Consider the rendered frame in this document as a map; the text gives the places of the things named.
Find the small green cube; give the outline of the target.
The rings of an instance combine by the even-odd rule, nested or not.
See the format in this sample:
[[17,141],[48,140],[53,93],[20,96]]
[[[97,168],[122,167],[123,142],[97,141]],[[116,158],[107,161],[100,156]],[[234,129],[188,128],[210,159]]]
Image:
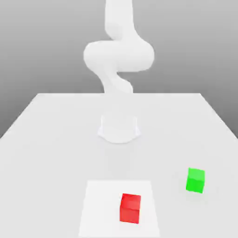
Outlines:
[[186,190],[196,193],[203,193],[205,186],[205,171],[195,168],[188,168]]

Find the small red cube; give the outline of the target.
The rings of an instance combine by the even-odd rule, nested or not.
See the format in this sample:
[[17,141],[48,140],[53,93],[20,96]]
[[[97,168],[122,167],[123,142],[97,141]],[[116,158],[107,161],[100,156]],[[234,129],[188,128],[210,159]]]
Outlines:
[[140,214],[140,203],[141,203],[140,195],[123,193],[119,207],[120,222],[138,224]]

